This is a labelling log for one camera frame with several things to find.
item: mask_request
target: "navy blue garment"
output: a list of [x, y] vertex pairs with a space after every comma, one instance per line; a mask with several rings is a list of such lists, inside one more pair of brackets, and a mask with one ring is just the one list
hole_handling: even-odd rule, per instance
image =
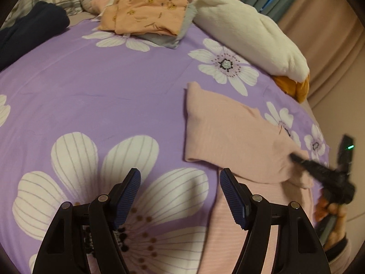
[[63, 8], [43, 1], [37, 2], [13, 26], [0, 30], [0, 71], [63, 32], [69, 24], [70, 20]]

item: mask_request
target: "person's hand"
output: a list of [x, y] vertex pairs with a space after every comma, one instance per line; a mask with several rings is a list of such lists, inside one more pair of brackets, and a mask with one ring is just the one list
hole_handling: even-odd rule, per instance
[[338, 242], [340, 242], [345, 237], [346, 234], [346, 214], [347, 214], [346, 205], [338, 205], [335, 203], [332, 203], [328, 207], [327, 205], [328, 201], [323, 196], [323, 190], [321, 190], [321, 197], [319, 198], [319, 201], [316, 205], [316, 209], [314, 212], [315, 220], [319, 222], [323, 218], [325, 218], [329, 213], [337, 214], [336, 225], [333, 231], [330, 233], [327, 243], [324, 245], [324, 251], [330, 249]]

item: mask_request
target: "metal bolt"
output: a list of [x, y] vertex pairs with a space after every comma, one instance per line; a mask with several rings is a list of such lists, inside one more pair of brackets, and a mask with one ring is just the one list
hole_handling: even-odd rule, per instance
[[300, 207], [299, 203], [297, 202], [291, 202], [290, 206], [292, 206], [294, 209], [298, 209]]
[[71, 206], [71, 203], [70, 203], [70, 202], [64, 202], [64, 203], [62, 203], [62, 205], [61, 205], [62, 209], [67, 209], [67, 208], [69, 208], [70, 206]]
[[253, 196], [252, 196], [252, 199], [253, 199], [255, 202], [261, 202], [261, 201], [262, 201], [262, 196], [260, 196], [260, 195], [253, 195]]
[[101, 195], [101, 196], [99, 196], [98, 197], [98, 201], [99, 202], [105, 202], [105, 201], [107, 201], [109, 199], [109, 197], [107, 196], [107, 195]]

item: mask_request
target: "white pillow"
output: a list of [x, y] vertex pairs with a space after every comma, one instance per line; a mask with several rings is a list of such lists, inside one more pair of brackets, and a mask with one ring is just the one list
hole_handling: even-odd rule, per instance
[[309, 74], [299, 48], [268, 16], [239, 0], [194, 0], [194, 22], [222, 44], [273, 76], [302, 83]]

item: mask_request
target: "beige wall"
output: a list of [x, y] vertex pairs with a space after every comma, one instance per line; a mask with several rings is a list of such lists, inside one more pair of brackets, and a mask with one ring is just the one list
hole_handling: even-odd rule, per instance
[[365, 239], [365, 47], [344, 77], [313, 108], [313, 112], [331, 147], [331, 166], [335, 166], [342, 134], [347, 133], [356, 139], [352, 181], [356, 184], [357, 193], [348, 207], [347, 226], [355, 256]]

